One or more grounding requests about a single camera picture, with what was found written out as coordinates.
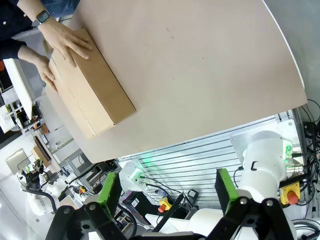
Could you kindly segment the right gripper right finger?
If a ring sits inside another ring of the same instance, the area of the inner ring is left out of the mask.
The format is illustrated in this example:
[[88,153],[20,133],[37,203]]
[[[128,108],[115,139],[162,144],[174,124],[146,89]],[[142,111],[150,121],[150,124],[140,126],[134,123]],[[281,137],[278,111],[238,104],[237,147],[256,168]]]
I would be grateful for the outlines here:
[[233,240],[242,229],[251,229],[259,240],[295,240],[279,201],[269,197],[261,202],[239,195],[225,168],[216,171],[215,190],[223,217],[206,237],[207,240]]

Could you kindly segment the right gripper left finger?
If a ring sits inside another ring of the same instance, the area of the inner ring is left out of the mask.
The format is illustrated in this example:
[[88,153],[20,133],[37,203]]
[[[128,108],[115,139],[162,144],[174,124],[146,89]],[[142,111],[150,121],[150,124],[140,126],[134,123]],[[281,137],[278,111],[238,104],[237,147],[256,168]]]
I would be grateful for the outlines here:
[[114,220],[121,192],[119,174],[109,173],[97,201],[84,204],[79,209],[70,205],[57,209],[46,239],[83,240],[89,233],[96,232],[103,240],[125,240]]

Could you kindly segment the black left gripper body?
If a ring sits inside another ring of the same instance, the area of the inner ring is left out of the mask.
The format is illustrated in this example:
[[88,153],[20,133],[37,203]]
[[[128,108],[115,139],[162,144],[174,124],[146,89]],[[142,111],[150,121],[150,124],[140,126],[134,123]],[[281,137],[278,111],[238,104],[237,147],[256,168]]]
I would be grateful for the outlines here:
[[38,171],[35,171],[35,172],[30,171],[28,173],[23,171],[22,175],[25,177],[27,189],[29,189],[29,190],[40,190],[41,189]]

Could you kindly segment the person's right hand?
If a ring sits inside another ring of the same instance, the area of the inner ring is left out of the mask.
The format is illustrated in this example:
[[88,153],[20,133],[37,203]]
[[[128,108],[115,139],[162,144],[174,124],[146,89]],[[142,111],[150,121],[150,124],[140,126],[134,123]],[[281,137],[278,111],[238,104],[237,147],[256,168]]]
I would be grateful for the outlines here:
[[58,93],[58,90],[55,86],[55,76],[51,72],[49,68],[49,59],[45,56],[40,56],[38,60],[35,63],[35,66],[38,70],[38,73],[41,77],[41,79],[56,93]]

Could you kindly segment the person's left hand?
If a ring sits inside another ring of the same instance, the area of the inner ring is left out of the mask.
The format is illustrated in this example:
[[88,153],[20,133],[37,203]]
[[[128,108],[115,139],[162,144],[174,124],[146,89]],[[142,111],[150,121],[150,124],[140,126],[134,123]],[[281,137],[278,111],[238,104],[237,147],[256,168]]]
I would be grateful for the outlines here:
[[73,67],[76,66],[76,63],[71,55],[71,50],[83,59],[89,59],[88,51],[92,49],[92,46],[89,44],[89,39],[72,31],[67,26],[56,21],[53,17],[41,23],[38,29],[49,45],[54,50],[59,51],[64,59]]

